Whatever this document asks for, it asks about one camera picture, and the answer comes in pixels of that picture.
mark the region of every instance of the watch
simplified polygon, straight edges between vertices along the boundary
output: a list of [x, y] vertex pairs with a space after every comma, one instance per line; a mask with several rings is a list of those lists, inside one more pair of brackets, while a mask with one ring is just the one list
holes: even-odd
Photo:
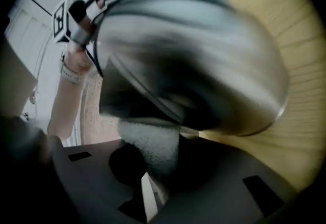
[[70, 81], [70, 82], [72, 82], [72, 83], [74, 83], [74, 84], [79, 84], [79, 83], [81, 83], [81, 82], [83, 82], [84, 81], [84, 78], [85, 78], [85, 76], [83, 76], [83, 75], [80, 75], [80, 74], [78, 74], [78, 73], [76, 73], [76, 72], [74, 72], [74, 71], [71, 71], [67, 66], [66, 66], [66, 64], [64, 63], [64, 58], [65, 58], [65, 51], [64, 51], [64, 49], [62, 50], [62, 54], [61, 54], [61, 58], [60, 58], [60, 73], [61, 73], [61, 76], [64, 78], [64, 79], [66, 79], [66, 80], [68, 80], [68, 81]]

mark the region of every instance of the wood grain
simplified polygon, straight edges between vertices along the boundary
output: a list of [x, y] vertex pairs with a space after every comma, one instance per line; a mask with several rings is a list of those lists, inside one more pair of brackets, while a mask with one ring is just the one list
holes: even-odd
[[282, 117], [249, 136], [201, 132], [200, 136], [243, 149], [279, 173], [296, 190], [307, 187], [326, 151], [325, 31], [309, 0], [230, 0], [256, 16], [275, 38], [290, 75]]

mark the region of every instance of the blurry metal object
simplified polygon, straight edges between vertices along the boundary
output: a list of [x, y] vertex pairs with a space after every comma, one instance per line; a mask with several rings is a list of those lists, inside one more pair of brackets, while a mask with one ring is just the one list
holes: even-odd
[[100, 111], [142, 117], [123, 105], [132, 90], [145, 97], [144, 109], [154, 104], [177, 124], [249, 135], [286, 106], [289, 79], [276, 44], [225, 0], [125, 1], [107, 13], [94, 51], [104, 75]]

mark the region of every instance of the fuzzy gray cloth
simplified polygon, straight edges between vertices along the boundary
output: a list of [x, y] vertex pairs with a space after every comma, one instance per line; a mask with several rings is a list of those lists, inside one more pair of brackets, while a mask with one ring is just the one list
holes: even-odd
[[152, 176], [163, 179], [175, 171], [178, 163], [179, 126], [120, 120], [118, 133], [124, 141], [140, 150], [148, 173]]

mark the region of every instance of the person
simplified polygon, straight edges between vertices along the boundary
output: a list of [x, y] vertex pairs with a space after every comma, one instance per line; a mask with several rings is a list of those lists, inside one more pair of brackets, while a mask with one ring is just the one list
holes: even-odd
[[[98, 0], [97, 6], [103, 8], [104, 0]], [[88, 16], [85, 16], [79, 25], [91, 34], [95, 32], [96, 27], [91, 24]], [[67, 44], [63, 62], [69, 70], [81, 77], [85, 77], [93, 65], [87, 57], [85, 49], [72, 40]], [[60, 76], [47, 128], [48, 134], [58, 136], [62, 141], [69, 138], [77, 116], [82, 90], [82, 83], [76, 84]]]

